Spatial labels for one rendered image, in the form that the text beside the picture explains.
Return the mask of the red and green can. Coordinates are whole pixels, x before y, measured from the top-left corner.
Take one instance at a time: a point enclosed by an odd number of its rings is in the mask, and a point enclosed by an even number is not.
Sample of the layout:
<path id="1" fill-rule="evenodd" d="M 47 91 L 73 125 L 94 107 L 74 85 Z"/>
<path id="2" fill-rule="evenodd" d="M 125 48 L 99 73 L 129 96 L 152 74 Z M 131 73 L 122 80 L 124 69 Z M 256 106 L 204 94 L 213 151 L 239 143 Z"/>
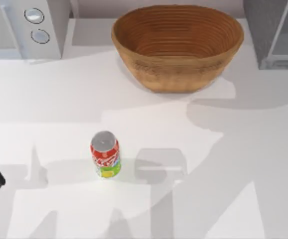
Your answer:
<path id="1" fill-rule="evenodd" d="M 113 178 L 121 170 L 120 144 L 110 131 L 96 133 L 90 143 L 96 172 L 101 178 Z"/>

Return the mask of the microwave knob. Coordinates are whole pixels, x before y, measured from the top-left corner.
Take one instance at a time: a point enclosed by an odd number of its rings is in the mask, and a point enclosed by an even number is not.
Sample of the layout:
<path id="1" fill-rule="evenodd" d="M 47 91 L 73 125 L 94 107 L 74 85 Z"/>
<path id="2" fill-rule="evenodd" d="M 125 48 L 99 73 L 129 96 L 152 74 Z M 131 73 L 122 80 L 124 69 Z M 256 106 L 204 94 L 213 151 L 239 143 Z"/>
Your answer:
<path id="1" fill-rule="evenodd" d="M 40 24 L 44 21 L 44 13 L 38 8 L 30 8 L 24 11 L 25 19 L 32 24 Z"/>
<path id="2" fill-rule="evenodd" d="M 49 33 L 43 29 L 32 30 L 30 36 L 38 44 L 46 44 L 50 41 Z"/>

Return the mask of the pale microwave oven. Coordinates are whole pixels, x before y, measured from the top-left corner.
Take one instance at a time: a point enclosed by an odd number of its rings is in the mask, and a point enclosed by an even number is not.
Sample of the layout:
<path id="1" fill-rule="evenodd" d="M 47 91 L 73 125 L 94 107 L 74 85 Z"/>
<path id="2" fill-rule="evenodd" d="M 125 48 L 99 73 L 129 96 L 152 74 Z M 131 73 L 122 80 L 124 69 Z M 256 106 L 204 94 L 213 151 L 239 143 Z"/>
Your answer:
<path id="1" fill-rule="evenodd" d="M 32 24 L 24 17 L 24 11 L 38 8 L 44 13 L 44 21 Z M 32 30 L 43 29 L 50 35 L 46 44 L 31 39 Z M 0 0 L 0 59 L 59 59 L 61 46 L 55 33 L 49 0 Z"/>

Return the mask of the brown wicker basket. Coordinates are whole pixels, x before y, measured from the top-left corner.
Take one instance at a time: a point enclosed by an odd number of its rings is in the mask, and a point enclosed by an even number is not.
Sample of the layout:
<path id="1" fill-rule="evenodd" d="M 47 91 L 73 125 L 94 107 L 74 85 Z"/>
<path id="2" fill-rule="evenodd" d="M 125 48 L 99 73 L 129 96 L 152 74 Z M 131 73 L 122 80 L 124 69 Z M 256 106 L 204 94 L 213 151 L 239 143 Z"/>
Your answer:
<path id="1" fill-rule="evenodd" d="M 221 75 L 244 40 L 241 24 L 197 5 L 152 5 L 112 26 L 112 41 L 129 72 L 156 93 L 191 93 Z"/>

